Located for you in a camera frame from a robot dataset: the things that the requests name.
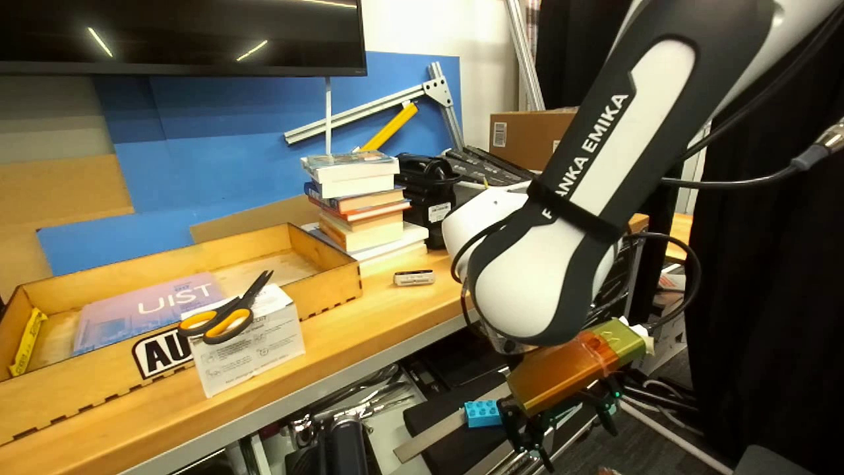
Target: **scissors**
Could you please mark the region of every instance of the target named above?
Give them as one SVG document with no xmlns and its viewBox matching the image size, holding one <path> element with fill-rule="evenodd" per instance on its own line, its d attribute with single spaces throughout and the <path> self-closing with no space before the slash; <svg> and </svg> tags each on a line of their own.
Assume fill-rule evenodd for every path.
<svg viewBox="0 0 844 475">
<path fill-rule="evenodd" d="M 248 289 L 216 308 L 207 308 L 199 314 L 190 314 L 180 321 L 183 334 L 200 334 L 208 346 L 232 339 L 253 321 L 253 300 L 262 292 L 262 288 L 269 281 L 271 268 L 262 271 Z"/>
</svg>

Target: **blue backdrop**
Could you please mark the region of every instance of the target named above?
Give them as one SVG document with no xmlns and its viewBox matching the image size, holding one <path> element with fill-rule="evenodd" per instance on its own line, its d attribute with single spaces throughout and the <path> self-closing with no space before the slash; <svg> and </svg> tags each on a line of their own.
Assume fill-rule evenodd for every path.
<svg viewBox="0 0 844 475">
<path fill-rule="evenodd" d="M 368 60 L 368 75 L 332 79 L 336 114 L 427 82 L 434 60 L 459 114 L 457 57 L 370 52 Z M 99 75 L 95 90 L 134 213 L 41 229 L 52 275 L 190 244 L 199 222 L 298 194 L 307 181 L 298 157 L 324 152 L 324 138 L 298 145 L 283 138 L 324 116 L 324 79 Z M 382 151 L 451 145 L 440 108 L 418 105 L 418 118 Z M 360 148 L 393 114 L 336 130 L 332 151 Z"/>
</svg>

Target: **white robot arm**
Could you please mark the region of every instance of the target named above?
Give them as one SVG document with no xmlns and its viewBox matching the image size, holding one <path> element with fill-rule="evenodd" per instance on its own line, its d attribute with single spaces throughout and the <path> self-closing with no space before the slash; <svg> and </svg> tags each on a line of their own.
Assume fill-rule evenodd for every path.
<svg viewBox="0 0 844 475">
<path fill-rule="evenodd" d="M 536 346 L 579 334 L 612 244 L 691 138 L 842 3 L 642 0 L 527 192 L 480 192 L 443 222 L 486 324 Z"/>
</svg>

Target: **television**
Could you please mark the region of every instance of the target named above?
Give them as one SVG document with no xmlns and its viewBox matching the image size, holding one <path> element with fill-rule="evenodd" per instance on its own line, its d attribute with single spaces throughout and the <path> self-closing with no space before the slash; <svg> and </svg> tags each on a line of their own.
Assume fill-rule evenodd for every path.
<svg viewBox="0 0 844 475">
<path fill-rule="evenodd" d="M 368 73 L 361 0 L 0 3 L 0 73 Z"/>
</svg>

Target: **stack of books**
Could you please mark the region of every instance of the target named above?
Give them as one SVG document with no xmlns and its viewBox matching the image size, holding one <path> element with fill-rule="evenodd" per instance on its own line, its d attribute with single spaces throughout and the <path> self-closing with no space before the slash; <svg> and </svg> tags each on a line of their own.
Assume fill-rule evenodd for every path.
<svg viewBox="0 0 844 475">
<path fill-rule="evenodd" d="M 397 186 L 398 160 L 386 152 L 307 156 L 307 194 L 320 233 L 354 258 L 374 258 L 424 242 L 427 229 L 405 222 L 410 201 Z"/>
</svg>

